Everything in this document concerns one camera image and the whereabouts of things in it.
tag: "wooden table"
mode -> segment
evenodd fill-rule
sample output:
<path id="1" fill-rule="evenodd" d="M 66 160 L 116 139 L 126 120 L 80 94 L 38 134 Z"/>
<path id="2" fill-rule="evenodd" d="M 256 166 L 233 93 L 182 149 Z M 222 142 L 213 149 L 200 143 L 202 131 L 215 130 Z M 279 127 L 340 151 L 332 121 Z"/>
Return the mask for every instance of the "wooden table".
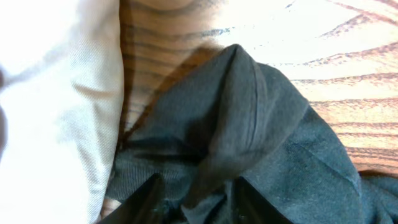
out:
<path id="1" fill-rule="evenodd" d="M 358 170 L 398 174 L 398 2 L 121 0 L 121 131 L 231 44 L 281 70 Z"/>

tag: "clothing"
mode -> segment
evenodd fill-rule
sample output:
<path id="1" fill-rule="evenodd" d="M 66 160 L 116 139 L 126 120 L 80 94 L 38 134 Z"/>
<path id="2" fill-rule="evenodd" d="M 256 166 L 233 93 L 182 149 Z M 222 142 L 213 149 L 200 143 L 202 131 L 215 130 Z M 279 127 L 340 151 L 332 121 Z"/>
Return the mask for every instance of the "clothing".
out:
<path id="1" fill-rule="evenodd" d="M 189 223 L 233 222 L 246 179 L 293 223 L 398 222 L 398 180 L 361 178 L 335 133 L 278 70 L 238 45 L 166 92 L 117 154 L 107 196 L 149 177 Z"/>
<path id="2" fill-rule="evenodd" d="M 0 223 L 94 224 L 124 98 L 120 0 L 0 0 Z"/>

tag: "dark gray fabric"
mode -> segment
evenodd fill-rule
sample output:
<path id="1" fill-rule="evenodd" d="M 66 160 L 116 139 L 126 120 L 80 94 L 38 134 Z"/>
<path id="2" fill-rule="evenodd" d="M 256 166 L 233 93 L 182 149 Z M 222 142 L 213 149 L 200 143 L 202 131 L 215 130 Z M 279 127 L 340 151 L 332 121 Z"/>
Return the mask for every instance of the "dark gray fabric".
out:
<path id="1" fill-rule="evenodd" d="M 294 223 L 398 222 L 398 181 L 360 178 L 334 132 L 278 70 L 233 45 L 156 103 L 115 158 L 107 196 L 152 174 L 189 223 L 232 223 L 230 180 L 244 177 Z"/>

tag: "white cloth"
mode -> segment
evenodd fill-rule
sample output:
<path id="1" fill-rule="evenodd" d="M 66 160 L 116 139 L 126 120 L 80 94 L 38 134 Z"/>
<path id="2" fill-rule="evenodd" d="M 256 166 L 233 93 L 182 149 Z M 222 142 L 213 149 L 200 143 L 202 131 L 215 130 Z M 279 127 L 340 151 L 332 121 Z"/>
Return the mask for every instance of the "white cloth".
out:
<path id="1" fill-rule="evenodd" d="M 0 1 L 0 30 L 0 223 L 94 223 L 123 103 L 119 1 Z"/>

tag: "wood grain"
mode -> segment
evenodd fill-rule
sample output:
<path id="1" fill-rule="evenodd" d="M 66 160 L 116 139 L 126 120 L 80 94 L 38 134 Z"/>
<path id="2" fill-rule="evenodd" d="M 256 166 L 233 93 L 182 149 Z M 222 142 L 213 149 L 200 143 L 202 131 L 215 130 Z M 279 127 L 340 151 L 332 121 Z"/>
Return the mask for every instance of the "wood grain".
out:
<path id="1" fill-rule="evenodd" d="M 358 170 L 398 174 L 398 2 L 121 0 L 121 131 L 231 44 L 280 69 Z"/>

